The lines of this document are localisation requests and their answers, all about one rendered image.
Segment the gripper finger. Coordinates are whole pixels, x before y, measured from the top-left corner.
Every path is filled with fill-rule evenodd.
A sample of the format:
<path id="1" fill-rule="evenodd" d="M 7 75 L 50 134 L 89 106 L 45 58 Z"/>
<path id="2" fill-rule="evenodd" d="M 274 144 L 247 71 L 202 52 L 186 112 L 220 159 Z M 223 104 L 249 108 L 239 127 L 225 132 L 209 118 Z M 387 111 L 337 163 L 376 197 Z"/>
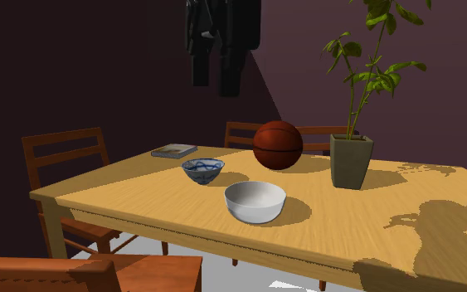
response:
<path id="1" fill-rule="evenodd" d="M 192 56 L 192 84 L 209 85 L 209 53 L 203 52 Z"/>
<path id="2" fill-rule="evenodd" d="M 241 88 L 241 73 L 246 62 L 247 50 L 221 49 L 221 74 L 219 93 L 223 97 L 237 97 Z"/>

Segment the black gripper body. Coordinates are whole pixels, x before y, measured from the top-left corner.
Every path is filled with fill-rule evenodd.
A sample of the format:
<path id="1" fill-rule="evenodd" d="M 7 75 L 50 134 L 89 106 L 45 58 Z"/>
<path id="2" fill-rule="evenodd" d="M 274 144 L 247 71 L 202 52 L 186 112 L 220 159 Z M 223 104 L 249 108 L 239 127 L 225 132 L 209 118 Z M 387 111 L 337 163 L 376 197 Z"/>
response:
<path id="1" fill-rule="evenodd" d="M 225 48 L 260 45 L 261 0 L 186 0 L 185 45 L 191 55 L 209 52 L 216 37 Z"/>

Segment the brown wooden chair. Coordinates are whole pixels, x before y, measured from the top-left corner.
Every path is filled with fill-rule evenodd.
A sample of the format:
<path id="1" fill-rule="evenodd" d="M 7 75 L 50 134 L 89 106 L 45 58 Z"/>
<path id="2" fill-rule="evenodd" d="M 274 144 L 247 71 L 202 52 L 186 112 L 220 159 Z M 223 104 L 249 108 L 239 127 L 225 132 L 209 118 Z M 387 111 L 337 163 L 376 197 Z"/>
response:
<path id="1" fill-rule="evenodd" d="M 202 258 L 92 255 L 87 260 L 0 257 L 0 292 L 201 292 Z"/>
<path id="2" fill-rule="evenodd" d="M 244 144 L 252 146 L 253 137 L 239 137 L 231 133 L 232 130 L 246 130 L 256 132 L 263 124 L 228 121 L 226 123 L 226 133 L 224 147 L 229 148 L 231 144 Z M 298 126 L 297 130 L 302 135 L 310 134 L 345 134 L 347 126 Z M 321 151 L 323 156 L 330 155 L 329 143 L 304 143 L 304 151 Z"/>
<path id="3" fill-rule="evenodd" d="M 42 157 L 37 157 L 34 152 L 34 148 L 36 146 L 57 144 L 61 142 L 92 137 L 95 137 L 97 140 L 97 144 L 94 146 L 73 149 L 62 153 L 54 153 Z M 41 187 L 38 174 L 38 168 L 40 167 L 62 163 L 76 158 L 83 158 L 92 154 L 98 154 L 101 157 L 104 166 L 109 165 L 109 156 L 105 147 L 105 141 L 103 139 L 103 134 L 100 127 L 22 137 L 22 147 L 27 165 L 29 183 L 32 190 L 36 190 Z M 110 248 L 110 241 L 113 238 L 119 238 L 120 231 L 77 221 L 75 219 L 69 219 L 66 217 L 61 217 L 61 227 L 63 231 L 67 231 L 72 235 L 95 242 L 98 248 L 97 251 L 69 239 L 64 239 L 66 245 L 72 246 L 80 251 L 88 252 L 91 255 L 115 254 L 117 251 L 120 251 L 122 248 L 138 237 L 138 235 L 131 236 L 127 241 L 112 250 Z"/>

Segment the grey book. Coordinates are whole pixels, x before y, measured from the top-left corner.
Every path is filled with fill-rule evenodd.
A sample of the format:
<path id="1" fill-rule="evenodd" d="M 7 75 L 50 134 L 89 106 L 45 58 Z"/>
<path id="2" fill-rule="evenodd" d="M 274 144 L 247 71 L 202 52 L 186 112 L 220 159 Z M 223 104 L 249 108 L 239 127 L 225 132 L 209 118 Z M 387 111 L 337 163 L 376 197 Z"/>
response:
<path id="1" fill-rule="evenodd" d="M 151 151 L 151 155 L 154 157 L 161 158 L 182 158 L 190 153 L 194 153 L 198 150 L 196 145 L 190 144 L 168 144 L 161 148 L 156 148 Z"/>

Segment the brown basketball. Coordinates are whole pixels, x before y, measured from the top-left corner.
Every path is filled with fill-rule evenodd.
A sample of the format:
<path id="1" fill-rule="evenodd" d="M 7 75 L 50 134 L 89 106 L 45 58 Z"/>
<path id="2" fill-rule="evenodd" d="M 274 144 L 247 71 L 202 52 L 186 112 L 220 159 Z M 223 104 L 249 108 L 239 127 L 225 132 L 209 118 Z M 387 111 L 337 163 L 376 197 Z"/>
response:
<path id="1" fill-rule="evenodd" d="M 261 165 L 282 170 L 299 160 L 304 143 L 300 132 L 292 124 L 271 121 L 256 131 L 252 145 L 255 158 Z"/>

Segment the blue patterned white bowl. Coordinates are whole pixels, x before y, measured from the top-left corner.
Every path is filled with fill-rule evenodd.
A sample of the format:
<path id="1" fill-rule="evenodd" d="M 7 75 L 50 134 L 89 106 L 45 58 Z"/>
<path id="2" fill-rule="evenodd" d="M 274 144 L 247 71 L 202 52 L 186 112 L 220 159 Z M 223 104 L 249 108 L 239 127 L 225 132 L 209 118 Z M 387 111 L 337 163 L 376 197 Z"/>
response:
<path id="1" fill-rule="evenodd" d="M 224 166 L 225 163 L 216 158 L 195 158 L 182 163 L 183 171 L 200 185 L 207 185 L 214 180 Z"/>

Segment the green plant in grey pot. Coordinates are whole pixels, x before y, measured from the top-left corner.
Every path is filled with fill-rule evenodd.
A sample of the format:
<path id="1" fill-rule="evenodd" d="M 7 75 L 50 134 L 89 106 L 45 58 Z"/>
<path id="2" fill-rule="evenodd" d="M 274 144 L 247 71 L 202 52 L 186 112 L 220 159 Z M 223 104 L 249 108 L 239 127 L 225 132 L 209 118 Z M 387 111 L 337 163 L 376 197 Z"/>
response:
<path id="1" fill-rule="evenodd" d="M 387 91 L 391 95 L 401 81 L 398 71 L 407 67 L 415 67 L 420 71 L 426 70 L 426 64 L 419 61 L 406 61 L 390 65 L 381 70 L 378 62 L 382 59 L 379 54 L 382 37 L 385 33 L 392 35 L 396 31 L 396 16 L 400 16 L 409 23 L 421 26 L 424 24 L 414 12 L 405 9 L 398 0 L 362 0 L 367 6 L 365 25 L 368 30 L 380 27 L 379 37 L 374 53 L 370 55 L 367 69 L 359 72 L 351 66 L 351 57 L 362 55 L 362 46 L 356 41 L 342 42 L 338 37 L 330 41 L 322 52 L 330 52 L 336 65 L 343 61 L 348 68 L 348 76 L 343 81 L 350 86 L 350 104 L 348 126 L 341 134 L 330 135 L 330 169 L 332 183 L 335 187 L 359 190 L 366 176 L 371 160 L 374 142 L 367 136 L 356 134 L 356 125 L 362 113 L 363 106 L 368 103 L 372 93 Z"/>

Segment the light wooden table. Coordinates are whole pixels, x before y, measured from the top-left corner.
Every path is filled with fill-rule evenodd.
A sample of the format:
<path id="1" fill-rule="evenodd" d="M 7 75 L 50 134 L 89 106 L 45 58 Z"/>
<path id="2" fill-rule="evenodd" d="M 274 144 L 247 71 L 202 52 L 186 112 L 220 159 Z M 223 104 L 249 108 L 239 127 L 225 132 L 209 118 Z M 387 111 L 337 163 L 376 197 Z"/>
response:
<path id="1" fill-rule="evenodd" d="M 143 153 L 32 191 L 51 252 L 66 256 L 61 217 L 75 218 L 366 292 L 467 292 L 467 169 L 373 160 L 358 190 L 332 184 L 329 160 L 304 155 L 272 171 L 249 150 L 201 146 L 224 162 L 208 185 L 181 161 Z M 235 219 L 224 192 L 262 181 L 287 195 L 271 222 Z"/>

